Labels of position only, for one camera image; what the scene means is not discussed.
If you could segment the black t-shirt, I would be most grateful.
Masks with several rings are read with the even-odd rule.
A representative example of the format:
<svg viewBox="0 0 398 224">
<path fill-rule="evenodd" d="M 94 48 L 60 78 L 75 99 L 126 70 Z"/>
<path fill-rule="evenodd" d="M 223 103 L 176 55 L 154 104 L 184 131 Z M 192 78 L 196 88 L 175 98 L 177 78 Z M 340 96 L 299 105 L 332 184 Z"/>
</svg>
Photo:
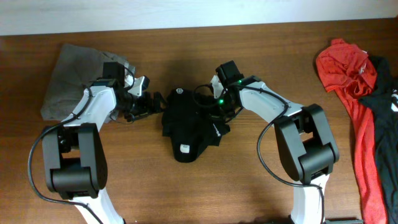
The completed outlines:
<svg viewBox="0 0 398 224">
<path fill-rule="evenodd" d="M 199 107 L 194 99 L 206 103 L 210 96 L 176 88 L 167 97 L 168 107 L 162 116 L 162 134 L 171 139 L 173 155 L 176 161 L 193 162 L 209 146 L 219 146 L 221 138 L 231 129 L 223 120 L 213 119 L 213 112 Z"/>
</svg>

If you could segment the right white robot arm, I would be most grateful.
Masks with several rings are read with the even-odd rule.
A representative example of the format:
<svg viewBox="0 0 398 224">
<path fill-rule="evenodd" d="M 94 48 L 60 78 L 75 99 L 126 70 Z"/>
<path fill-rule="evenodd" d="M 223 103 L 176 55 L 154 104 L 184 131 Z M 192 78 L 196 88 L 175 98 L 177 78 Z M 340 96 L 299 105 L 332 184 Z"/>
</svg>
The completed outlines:
<svg viewBox="0 0 398 224">
<path fill-rule="evenodd" d="M 272 91 L 258 77 L 210 82 L 220 106 L 256 113 L 275 131 L 280 162 L 294 188 L 291 223 L 326 223 L 325 187 L 340 153 L 321 106 L 303 106 Z"/>
</svg>

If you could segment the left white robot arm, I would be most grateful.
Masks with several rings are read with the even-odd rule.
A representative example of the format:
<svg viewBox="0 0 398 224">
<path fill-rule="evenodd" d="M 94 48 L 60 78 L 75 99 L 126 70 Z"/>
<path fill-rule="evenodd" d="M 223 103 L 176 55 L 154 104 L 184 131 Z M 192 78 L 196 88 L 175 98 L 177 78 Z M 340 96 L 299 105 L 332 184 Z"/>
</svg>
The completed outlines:
<svg viewBox="0 0 398 224">
<path fill-rule="evenodd" d="M 46 185 L 60 201 L 75 206 L 87 223 L 124 223 L 106 190 L 108 165 L 99 131 L 115 111 L 128 122 L 164 111 L 159 92 L 146 91 L 140 77 L 125 87 L 117 79 L 99 79 L 84 90 L 75 109 L 45 130 L 42 149 Z"/>
</svg>

